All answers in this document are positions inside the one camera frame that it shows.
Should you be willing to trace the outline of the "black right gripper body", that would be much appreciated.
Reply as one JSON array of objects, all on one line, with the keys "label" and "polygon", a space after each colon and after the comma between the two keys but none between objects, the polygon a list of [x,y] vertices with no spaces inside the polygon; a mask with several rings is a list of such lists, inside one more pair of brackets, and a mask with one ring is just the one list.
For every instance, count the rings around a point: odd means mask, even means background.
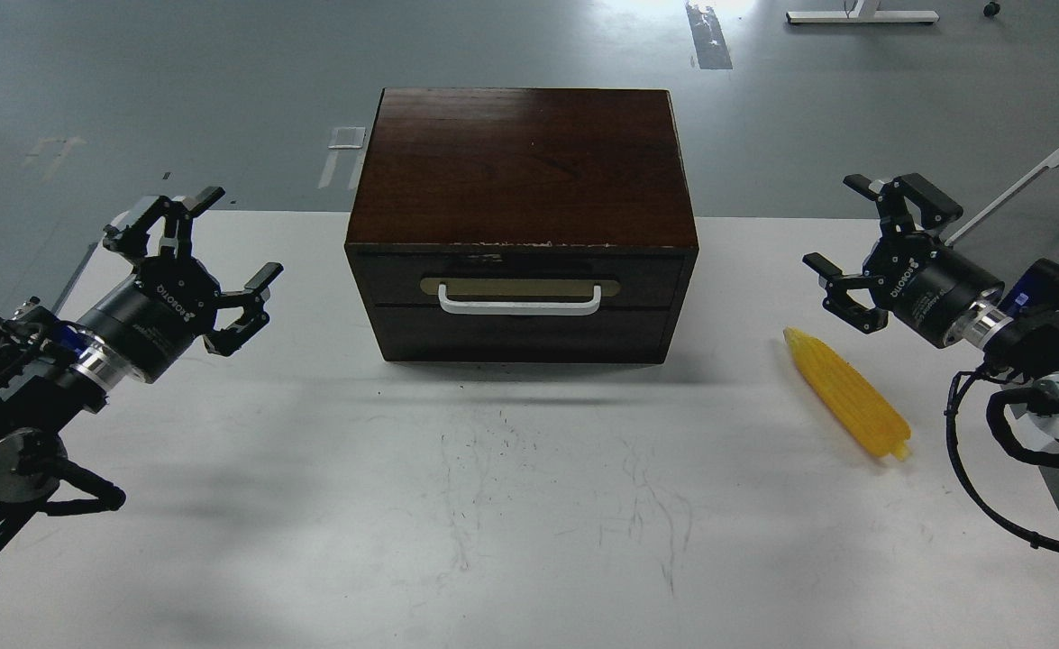
[{"label": "black right gripper body", "polygon": [[892,312],[937,349],[956,342],[956,324],[974,301],[992,301],[1006,287],[1003,280],[927,233],[880,238],[863,270],[882,280],[870,288],[875,306]]}]

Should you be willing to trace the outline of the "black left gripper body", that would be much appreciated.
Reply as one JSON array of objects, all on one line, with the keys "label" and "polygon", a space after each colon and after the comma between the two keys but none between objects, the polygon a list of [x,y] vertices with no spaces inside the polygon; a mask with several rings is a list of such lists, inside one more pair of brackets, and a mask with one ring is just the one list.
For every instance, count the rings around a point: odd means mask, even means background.
[{"label": "black left gripper body", "polygon": [[204,264],[191,256],[150,256],[78,324],[125,358],[137,379],[152,383],[213,328],[220,290]]}]

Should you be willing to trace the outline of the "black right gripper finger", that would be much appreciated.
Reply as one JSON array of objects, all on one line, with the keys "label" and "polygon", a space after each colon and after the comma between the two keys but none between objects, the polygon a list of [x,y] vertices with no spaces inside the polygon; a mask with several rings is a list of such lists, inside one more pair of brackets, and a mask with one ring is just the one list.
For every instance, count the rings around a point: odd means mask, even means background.
[{"label": "black right gripper finger", "polygon": [[847,174],[844,185],[870,200],[879,215],[880,244],[897,245],[925,240],[941,242],[938,235],[964,214],[953,198],[919,173],[893,179],[872,180],[863,174]]},{"label": "black right gripper finger", "polygon": [[845,275],[841,268],[834,266],[821,253],[809,253],[802,256],[802,263],[816,272],[820,285],[826,296],[822,307],[846,322],[862,333],[876,333],[889,325],[889,309],[877,306],[866,307],[849,295],[851,290],[880,290],[886,288],[886,275],[863,274]]}]

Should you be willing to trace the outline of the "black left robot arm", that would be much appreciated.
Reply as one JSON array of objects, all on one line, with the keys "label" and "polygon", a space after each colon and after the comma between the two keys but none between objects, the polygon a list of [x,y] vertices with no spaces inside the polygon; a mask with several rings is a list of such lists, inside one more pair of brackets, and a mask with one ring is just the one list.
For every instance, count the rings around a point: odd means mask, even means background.
[{"label": "black left robot arm", "polygon": [[38,298],[0,316],[0,552],[35,515],[114,512],[126,495],[68,457],[60,432],[98,412],[125,378],[152,383],[201,338],[232,356],[269,323],[269,262],[241,290],[225,291],[194,255],[196,218],[225,196],[144,197],[102,246],[129,262],[125,280],[80,319]]}]

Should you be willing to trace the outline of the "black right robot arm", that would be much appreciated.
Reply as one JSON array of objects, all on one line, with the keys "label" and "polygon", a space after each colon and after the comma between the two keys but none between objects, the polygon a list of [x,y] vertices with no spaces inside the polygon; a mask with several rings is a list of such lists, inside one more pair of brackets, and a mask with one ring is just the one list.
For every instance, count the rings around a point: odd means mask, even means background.
[{"label": "black right robot arm", "polygon": [[844,184],[878,209],[881,235],[858,275],[805,256],[826,311],[863,333],[896,316],[937,349],[970,342],[1008,382],[988,401],[995,439],[1015,459],[1059,468],[1059,264],[1036,260],[1008,287],[938,237],[963,210],[920,174]]}]

